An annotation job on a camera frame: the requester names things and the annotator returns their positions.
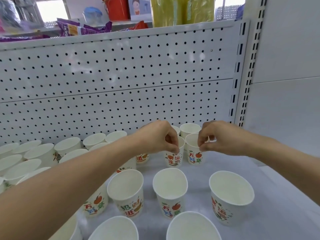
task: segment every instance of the person's left arm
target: person's left arm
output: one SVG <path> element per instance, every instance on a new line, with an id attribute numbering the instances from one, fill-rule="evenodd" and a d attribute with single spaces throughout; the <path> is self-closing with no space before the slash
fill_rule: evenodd
<path id="1" fill-rule="evenodd" d="M 47 240 L 126 161 L 141 153 L 178 153 L 167 121 L 48 169 L 0 194 L 0 239 Z"/>

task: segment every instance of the cartoon girl picture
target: cartoon girl picture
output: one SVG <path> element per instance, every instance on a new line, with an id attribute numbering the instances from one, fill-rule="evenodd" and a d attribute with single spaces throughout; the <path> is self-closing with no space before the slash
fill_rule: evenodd
<path id="1" fill-rule="evenodd" d="M 134 13 L 136 15 L 139 15 L 140 14 L 140 1 L 139 0 L 133 0 L 132 1 L 132 6 L 133 6 L 133 9 L 134 9 Z"/>

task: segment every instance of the forearm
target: forearm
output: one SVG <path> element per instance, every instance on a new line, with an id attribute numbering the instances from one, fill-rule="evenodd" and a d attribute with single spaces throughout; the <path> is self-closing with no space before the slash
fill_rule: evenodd
<path id="1" fill-rule="evenodd" d="M 2 193 L 0 226 L 5 227 L 1 228 L 0 239 L 50 238 L 116 169 L 140 153 L 134 137 L 123 137 Z"/>
<path id="2" fill-rule="evenodd" d="M 320 158 L 302 153 L 274 139 L 263 138 L 264 143 L 255 146 L 250 156 L 273 168 L 320 205 Z"/>

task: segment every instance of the yellow plastic package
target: yellow plastic package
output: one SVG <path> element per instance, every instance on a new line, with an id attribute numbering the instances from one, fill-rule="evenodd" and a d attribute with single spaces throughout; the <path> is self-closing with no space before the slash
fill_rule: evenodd
<path id="1" fill-rule="evenodd" d="M 214 0 L 184 0 L 183 10 L 183 24 L 214 20 Z"/>
<path id="2" fill-rule="evenodd" d="M 184 0 L 150 0 L 154 28 L 182 24 Z"/>

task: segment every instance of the person's right arm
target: person's right arm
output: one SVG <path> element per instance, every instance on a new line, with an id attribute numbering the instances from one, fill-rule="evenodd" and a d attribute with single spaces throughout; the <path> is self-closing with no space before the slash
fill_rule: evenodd
<path id="1" fill-rule="evenodd" d="M 253 157 L 270 166 L 320 206 L 320 158 L 224 121 L 206 122 L 199 132 L 201 151 Z"/>

